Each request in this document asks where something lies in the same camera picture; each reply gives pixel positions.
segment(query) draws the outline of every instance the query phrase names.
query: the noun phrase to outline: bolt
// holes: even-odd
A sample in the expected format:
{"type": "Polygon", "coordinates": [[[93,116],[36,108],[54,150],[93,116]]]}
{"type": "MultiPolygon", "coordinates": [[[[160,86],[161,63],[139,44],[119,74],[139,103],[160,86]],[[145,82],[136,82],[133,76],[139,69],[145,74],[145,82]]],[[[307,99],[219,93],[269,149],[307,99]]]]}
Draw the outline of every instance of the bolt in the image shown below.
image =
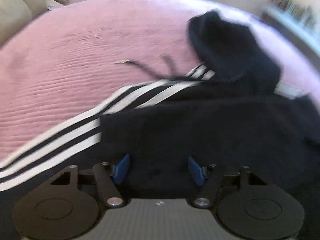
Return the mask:
{"type": "Polygon", "coordinates": [[[107,203],[110,206],[119,206],[123,203],[123,200],[122,198],[119,198],[119,197],[111,197],[107,200],[107,203]]]}
{"type": "Polygon", "coordinates": [[[212,163],[212,164],[209,165],[209,168],[215,168],[217,166],[218,166],[217,164],[212,163]]]}
{"type": "Polygon", "coordinates": [[[200,197],[195,200],[195,204],[199,207],[206,207],[210,205],[210,200],[205,197],[200,197]]]}

